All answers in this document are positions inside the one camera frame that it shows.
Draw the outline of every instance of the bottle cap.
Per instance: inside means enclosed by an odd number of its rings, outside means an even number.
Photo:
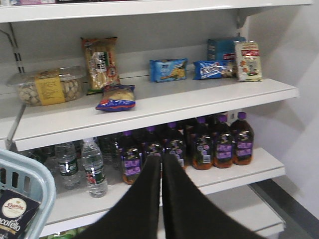
[[[130,130],[123,132],[124,136],[130,136],[131,134],[132,134],[132,131],[130,131]]]
[[[155,131],[155,126],[146,127],[146,130],[147,130],[148,132],[154,132],[154,131]]]
[[[167,125],[170,128],[175,128],[176,127],[176,122],[169,122]]]
[[[245,119],[246,118],[246,113],[245,112],[238,112],[238,115],[237,117],[241,120]]]
[[[218,115],[218,120],[220,122],[226,122],[227,121],[227,116],[226,115]]]
[[[94,138],[85,138],[85,139],[83,139],[83,142],[85,142],[85,143],[89,143],[89,142],[92,142],[92,141],[94,141]]]
[[[204,117],[204,116],[197,117],[197,122],[199,122],[199,123],[205,123],[205,117]]]

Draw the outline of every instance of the nut container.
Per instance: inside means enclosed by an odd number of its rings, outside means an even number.
[[[27,106],[45,106],[82,97],[85,75],[85,69],[80,66],[28,72],[15,74],[7,86],[15,87]]]

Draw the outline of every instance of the purple bottle cap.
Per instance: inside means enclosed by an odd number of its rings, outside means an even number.
[[[146,130],[147,130],[148,132],[154,132],[154,131],[155,131],[155,126],[146,127]]]
[[[204,116],[197,117],[197,122],[199,122],[199,123],[205,123],[205,117],[204,117]]]
[[[246,118],[246,113],[245,112],[238,112],[237,117],[241,120],[244,120]]]
[[[124,135],[124,136],[130,136],[131,134],[132,134],[132,131],[130,131],[130,130],[123,132],[123,135]]]
[[[176,122],[170,122],[170,123],[168,123],[167,125],[168,125],[168,127],[170,127],[170,128],[175,128],[175,127],[176,127]]]
[[[218,115],[218,120],[220,122],[226,122],[227,121],[227,116],[226,115]]]

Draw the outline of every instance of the shelf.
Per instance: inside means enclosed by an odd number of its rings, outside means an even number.
[[[0,148],[8,149],[22,111],[15,93],[0,95]]]
[[[233,165],[227,169],[214,167],[204,171],[189,166],[186,172],[195,185],[208,195],[284,175],[285,168],[264,149],[256,148],[254,160],[249,165]],[[109,192],[99,199],[89,196],[84,179],[81,188],[67,191],[61,187],[59,177],[56,177],[57,199],[42,235],[91,224],[111,209],[126,193],[129,185],[121,182],[117,171],[107,168],[106,175],[110,184]]]
[[[130,0],[0,7],[1,22],[311,4],[311,0]]]
[[[136,85],[137,103],[129,111],[96,110],[102,98],[100,94],[45,107],[26,107],[13,137],[18,151],[299,96],[296,87],[271,79],[262,82],[237,82],[235,78],[196,81],[189,76],[182,81],[150,83],[149,77],[144,76],[121,82]]]
[[[269,238],[284,231],[285,222],[247,185],[207,197],[227,215],[263,237]],[[162,222],[159,223],[158,239],[165,239]]]

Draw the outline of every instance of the blue box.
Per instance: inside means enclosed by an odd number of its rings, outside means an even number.
[[[246,41],[242,36],[209,39],[207,41],[207,60],[235,60],[234,41]]]

